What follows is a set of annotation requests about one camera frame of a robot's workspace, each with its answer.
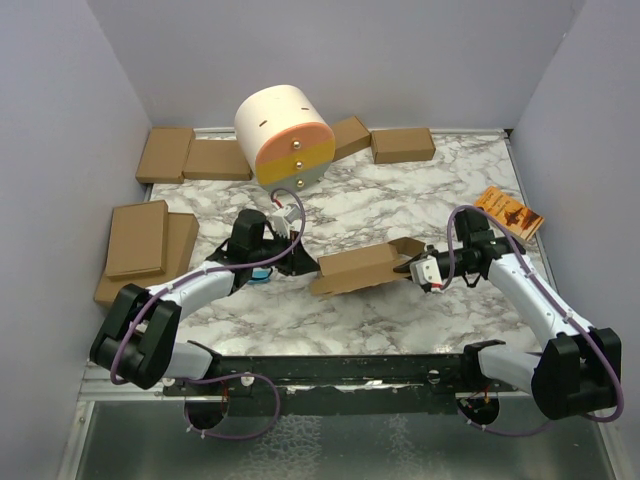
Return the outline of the small blue block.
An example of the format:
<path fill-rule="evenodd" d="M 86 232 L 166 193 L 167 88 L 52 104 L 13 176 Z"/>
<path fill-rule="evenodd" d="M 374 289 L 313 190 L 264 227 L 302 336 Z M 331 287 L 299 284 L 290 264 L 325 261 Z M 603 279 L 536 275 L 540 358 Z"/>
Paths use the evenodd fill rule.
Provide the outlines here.
<path fill-rule="evenodd" d="M 249 282 L 251 284 L 264 284 L 270 281 L 270 277 L 273 273 L 271 268 L 269 269 L 254 269 L 252 271 Z"/>

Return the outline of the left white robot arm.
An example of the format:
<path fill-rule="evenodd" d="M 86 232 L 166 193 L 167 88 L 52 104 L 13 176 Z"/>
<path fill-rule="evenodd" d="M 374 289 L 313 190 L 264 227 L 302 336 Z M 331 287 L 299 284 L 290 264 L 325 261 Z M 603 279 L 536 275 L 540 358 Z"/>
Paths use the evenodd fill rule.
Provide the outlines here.
<path fill-rule="evenodd" d="M 176 340 L 186 317 L 226 298 L 251 281 L 257 269 L 285 276 L 315 273 L 318 263 L 301 241 L 305 214 L 289 204 L 267 217 L 242 210 L 231 235 L 197 268 L 151 287 L 120 289 L 90 348 L 89 359 L 111 372 L 116 383 L 148 389 L 161 379 L 186 380 L 206 395 L 220 385 L 217 353 Z"/>

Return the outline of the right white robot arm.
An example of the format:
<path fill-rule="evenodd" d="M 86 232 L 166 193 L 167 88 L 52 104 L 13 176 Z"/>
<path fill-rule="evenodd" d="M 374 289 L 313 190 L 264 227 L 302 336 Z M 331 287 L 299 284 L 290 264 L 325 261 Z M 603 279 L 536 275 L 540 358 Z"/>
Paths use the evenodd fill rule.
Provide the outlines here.
<path fill-rule="evenodd" d="M 579 315 L 540 277 L 525 248 L 480 207 L 455 208 L 446 225 L 447 242 L 460 248 L 426 247 L 394 267 L 424 291 L 445 290 L 456 278 L 469 288 L 486 280 L 526 321 L 542 348 L 539 355 L 516 352 L 488 340 L 465 346 L 459 378 L 481 391 L 494 380 L 529 394 L 549 420 L 582 416 L 613 422 L 624 411 L 622 342 L 610 328 L 598 329 Z"/>

